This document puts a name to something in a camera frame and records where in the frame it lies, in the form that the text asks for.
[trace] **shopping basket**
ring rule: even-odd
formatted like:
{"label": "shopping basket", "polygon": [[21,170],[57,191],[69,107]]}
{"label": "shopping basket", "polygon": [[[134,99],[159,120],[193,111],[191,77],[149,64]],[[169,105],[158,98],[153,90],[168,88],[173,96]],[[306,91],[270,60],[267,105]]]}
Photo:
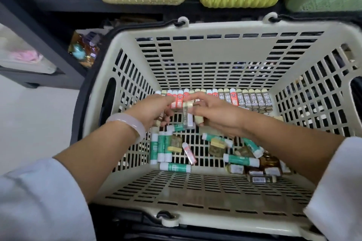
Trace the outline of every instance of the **shopping basket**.
{"label": "shopping basket", "polygon": [[[130,25],[106,35],[79,92],[72,143],[106,118],[158,89],[267,88],[285,122],[345,136],[362,127],[350,87],[362,75],[362,33],[340,21],[262,21]],[[181,122],[181,115],[172,124]],[[134,208],[180,224],[323,240],[303,214],[314,186],[300,175],[251,184],[228,174],[222,158],[208,154],[198,128],[178,133],[198,160],[191,173],[149,165],[150,134],[133,145],[94,202]],[[241,146],[242,140],[235,139]],[[184,153],[173,162],[188,164]]]}

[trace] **bangle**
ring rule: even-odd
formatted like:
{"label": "bangle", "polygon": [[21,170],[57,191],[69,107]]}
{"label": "bangle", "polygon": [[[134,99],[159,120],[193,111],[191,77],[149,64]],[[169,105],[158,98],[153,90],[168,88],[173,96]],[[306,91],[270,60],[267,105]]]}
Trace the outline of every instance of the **bangle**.
{"label": "bangle", "polygon": [[146,137],[146,130],[143,124],[129,114],[115,113],[108,117],[106,123],[109,121],[121,121],[134,128],[139,134],[139,137],[136,139],[135,144],[140,143]]}

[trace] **floor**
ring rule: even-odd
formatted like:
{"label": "floor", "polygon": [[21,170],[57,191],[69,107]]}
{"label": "floor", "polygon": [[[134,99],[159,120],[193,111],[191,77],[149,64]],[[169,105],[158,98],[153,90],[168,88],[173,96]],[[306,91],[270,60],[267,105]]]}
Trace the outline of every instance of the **floor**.
{"label": "floor", "polygon": [[0,175],[69,146],[78,92],[27,89],[0,75]]}

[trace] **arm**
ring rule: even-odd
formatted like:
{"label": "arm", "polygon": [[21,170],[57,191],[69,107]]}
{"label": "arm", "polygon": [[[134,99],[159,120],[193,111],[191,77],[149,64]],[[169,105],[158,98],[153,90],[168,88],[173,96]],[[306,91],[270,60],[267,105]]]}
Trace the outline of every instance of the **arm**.
{"label": "arm", "polygon": [[286,124],[203,93],[193,93],[185,100],[197,98],[204,103],[194,106],[192,113],[205,117],[206,124],[225,135],[249,138],[315,184],[318,184],[334,152],[345,138]]}
{"label": "arm", "polygon": [[[174,101],[174,97],[151,95],[125,113],[138,119],[148,130],[156,117]],[[165,111],[164,126],[170,110]],[[73,175],[87,202],[95,196],[112,169],[135,142],[138,133],[120,121],[111,121],[54,156]]]}

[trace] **sleeve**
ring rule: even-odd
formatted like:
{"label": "sleeve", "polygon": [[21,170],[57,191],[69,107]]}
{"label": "sleeve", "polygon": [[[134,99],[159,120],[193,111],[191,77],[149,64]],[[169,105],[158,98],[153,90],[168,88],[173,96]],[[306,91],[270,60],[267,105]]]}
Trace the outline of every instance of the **sleeve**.
{"label": "sleeve", "polygon": [[96,240],[85,198],[53,158],[0,177],[0,240]]}
{"label": "sleeve", "polygon": [[362,240],[362,138],[342,142],[304,212],[329,241]]}

